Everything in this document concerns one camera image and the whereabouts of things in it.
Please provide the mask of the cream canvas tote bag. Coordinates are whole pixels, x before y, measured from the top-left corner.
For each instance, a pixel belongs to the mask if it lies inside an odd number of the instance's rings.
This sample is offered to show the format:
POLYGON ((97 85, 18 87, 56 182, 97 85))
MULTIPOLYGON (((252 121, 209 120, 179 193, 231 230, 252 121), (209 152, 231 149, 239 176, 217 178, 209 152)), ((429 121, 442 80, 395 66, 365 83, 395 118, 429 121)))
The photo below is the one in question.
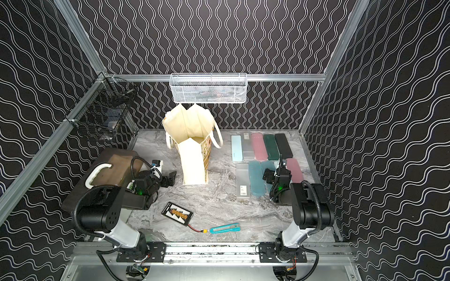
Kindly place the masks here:
POLYGON ((176 148, 179 153, 184 185, 207 184, 212 147, 223 146, 223 137, 212 113, 197 104, 189 108, 179 104, 166 113, 162 124, 166 146, 176 148))

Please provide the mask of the black pencil case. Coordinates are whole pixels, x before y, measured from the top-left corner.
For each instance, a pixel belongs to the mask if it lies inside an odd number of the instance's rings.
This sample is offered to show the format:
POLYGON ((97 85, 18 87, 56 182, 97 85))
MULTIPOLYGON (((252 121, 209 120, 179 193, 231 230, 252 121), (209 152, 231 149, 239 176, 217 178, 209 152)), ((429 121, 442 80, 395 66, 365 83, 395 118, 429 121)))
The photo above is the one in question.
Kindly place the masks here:
POLYGON ((275 141, 280 156, 282 156, 283 159, 289 159, 294 157, 288 139, 284 133, 275 134, 275 141))

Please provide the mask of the translucent grey pencil case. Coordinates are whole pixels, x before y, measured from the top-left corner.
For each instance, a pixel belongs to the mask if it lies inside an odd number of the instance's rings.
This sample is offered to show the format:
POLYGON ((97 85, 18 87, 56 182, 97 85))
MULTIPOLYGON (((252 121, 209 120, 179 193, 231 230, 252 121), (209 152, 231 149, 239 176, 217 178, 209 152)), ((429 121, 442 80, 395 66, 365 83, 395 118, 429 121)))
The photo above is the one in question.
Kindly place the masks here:
POLYGON ((236 165, 236 190, 238 199, 248 199, 251 196, 247 163, 238 163, 236 165))
POLYGON ((249 132, 243 132, 241 137, 241 146, 243 151, 243 159, 244 160, 254 160, 254 150, 252 147, 252 141, 251 141, 251 133, 249 132))

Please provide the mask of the teal pencil case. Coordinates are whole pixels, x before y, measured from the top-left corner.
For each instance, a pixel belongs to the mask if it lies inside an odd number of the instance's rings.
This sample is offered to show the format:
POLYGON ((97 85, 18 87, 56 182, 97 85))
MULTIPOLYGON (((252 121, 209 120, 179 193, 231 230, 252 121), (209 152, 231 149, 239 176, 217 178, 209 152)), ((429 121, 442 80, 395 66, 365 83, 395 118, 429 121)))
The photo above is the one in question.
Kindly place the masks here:
POLYGON ((250 161, 248 163, 248 173, 250 179, 250 190, 252 195, 256 197, 264 196, 266 193, 266 184, 263 179, 263 171, 261 163, 258 161, 250 161))

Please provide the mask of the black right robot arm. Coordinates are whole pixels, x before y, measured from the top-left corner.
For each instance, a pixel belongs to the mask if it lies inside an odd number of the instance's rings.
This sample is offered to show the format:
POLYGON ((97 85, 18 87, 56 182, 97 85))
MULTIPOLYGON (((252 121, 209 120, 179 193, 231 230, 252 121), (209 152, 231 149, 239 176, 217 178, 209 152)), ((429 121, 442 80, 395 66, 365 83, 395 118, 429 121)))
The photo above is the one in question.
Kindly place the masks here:
POLYGON ((320 183, 290 182, 291 171, 285 167, 266 169, 262 179, 271 184, 270 200, 279 206, 291 206, 293 222, 281 231, 274 242, 274 256, 280 262, 303 258, 302 243, 326 227, 333 226, 335 214, 325 188, 320 183))

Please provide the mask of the dark green pencil case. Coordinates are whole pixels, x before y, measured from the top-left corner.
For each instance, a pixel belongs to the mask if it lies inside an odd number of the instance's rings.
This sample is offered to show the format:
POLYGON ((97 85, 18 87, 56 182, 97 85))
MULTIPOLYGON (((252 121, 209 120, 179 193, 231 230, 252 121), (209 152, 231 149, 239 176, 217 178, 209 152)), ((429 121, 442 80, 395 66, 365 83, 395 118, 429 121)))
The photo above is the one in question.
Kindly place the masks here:
POLYGON ((263 141, 266 147, 268 160, 275 161, 280 159, 280 153, 278 151, 278 146, 275 140, 275 135, 264 134, 263 141))

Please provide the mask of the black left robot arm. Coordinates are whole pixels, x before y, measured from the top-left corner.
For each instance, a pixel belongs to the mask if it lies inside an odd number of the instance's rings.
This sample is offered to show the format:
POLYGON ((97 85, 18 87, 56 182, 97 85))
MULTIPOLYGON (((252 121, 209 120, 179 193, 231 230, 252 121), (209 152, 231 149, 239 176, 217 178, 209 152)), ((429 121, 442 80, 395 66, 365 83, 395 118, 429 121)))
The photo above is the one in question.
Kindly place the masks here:
POLYGON ((145 237, 121 219, 123 208, 147 210, 158 199, 160 188, 176 182, 176 171, 162 172, 163 162, 140 156, 115 156, 101 163, 84 182, 85 191, 71 210, 75 228, 81 233, 112 243, 116 248, 143 247, 145 237))

